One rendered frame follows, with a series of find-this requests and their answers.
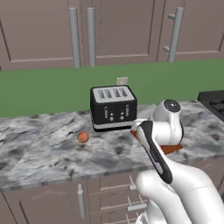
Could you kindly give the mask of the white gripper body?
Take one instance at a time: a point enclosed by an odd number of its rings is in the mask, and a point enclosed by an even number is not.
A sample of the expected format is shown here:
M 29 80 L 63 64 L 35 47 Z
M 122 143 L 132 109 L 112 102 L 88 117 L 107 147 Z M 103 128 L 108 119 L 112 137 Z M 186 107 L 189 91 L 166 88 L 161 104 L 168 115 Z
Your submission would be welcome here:
M 131 128 L 132 128 L 133 130 L 137 130 L 137 128 L 139 127 L 139 125 L 140 125 L 142 122 L 144 122 L 144 121 L 145 121 L 145 118 L 137 118 L 137 119 L 133 122 Z

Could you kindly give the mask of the orange-brown cutting board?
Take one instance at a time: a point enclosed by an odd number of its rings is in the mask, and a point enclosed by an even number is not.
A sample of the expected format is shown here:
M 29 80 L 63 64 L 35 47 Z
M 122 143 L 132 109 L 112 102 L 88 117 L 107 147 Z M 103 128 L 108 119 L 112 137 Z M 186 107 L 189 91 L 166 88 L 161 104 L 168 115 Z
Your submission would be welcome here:
M 137 136 L 137 132 L 132 129 L 130 131 L 130 133 L 135 137 L 138 138 Z M 161 145 L 160 148 L 162 149 L 162 151 L 164 152 L 165 155 L 173 153 L 175 151 L 179 151 L 183 148 L 183 145 L 181 143 L 177 144 L 177 145 Z

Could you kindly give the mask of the black four-slot toaster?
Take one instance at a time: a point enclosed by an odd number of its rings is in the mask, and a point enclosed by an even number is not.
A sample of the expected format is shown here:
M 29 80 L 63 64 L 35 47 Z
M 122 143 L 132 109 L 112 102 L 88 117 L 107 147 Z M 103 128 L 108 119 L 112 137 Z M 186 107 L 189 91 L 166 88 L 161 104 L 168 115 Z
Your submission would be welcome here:
M 90 111 L 95 131 L 129 129 L 137 119 L 137 98 L 128 85 L 92 87 Z

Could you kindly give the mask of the brown drawer front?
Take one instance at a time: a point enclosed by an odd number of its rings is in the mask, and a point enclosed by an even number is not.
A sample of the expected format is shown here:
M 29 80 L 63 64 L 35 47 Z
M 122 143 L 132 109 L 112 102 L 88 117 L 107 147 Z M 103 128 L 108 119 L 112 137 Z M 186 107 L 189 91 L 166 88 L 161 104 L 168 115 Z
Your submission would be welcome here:
M 147 199 L 144 196 L 140 196 L 140 193 L 137 190 L 105 192 L 100 197 L 100 208 L 101 210 L 114 209 L 118 207 L 136 205 L 146 201 Z
M 132 176 L 135 183 L 137 175 L 130 173 L 116 174 L 100 178 L 99 189 L 102 192 L 120 188 L 128 188 L 130 185 L 130 176 Z
M 137 217 L 137 212 L 128 212 L 127 210 L 113 210 L 110 212 L 103 213 L 101 215 L 101 224 L 127 224 L 125 214 L 130 218 Z

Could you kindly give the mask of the black hob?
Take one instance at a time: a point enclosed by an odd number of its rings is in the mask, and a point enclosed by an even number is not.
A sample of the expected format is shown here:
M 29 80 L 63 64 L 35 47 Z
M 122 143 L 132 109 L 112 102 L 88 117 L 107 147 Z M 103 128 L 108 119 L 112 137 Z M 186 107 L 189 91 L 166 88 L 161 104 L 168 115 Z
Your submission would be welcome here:
M 224 122 L 224 90 L 199 92 L 198 101 Z

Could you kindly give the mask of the brown base cupboard door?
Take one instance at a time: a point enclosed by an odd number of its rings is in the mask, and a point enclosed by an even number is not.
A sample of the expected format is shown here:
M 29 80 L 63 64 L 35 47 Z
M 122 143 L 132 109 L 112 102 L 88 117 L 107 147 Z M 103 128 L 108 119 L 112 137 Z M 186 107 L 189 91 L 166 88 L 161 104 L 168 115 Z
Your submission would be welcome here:
M 17 224 L 88 224 L 83 181 L 4 192 Z

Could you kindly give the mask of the brown wall cupboard door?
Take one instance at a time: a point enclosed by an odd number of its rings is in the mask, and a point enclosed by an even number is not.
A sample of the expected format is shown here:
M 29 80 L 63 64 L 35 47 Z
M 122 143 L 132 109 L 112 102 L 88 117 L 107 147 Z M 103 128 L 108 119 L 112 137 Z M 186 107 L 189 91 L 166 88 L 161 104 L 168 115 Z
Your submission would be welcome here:
M 94 8 L 97 65 L 157 60 L 165 0 L 80 0 L 82 62 L 88 59 L 88 8 Z
M 177 7 L 183 7 L 178 36 L 176 61 L 224 58 L 224 0 L 165 0 L 160 32 L 158 61 L 167 61 L 173 20 L 168 18 Z
M 0 70 L 71 67 L 71 8 L 80 0 L 0 0 Z

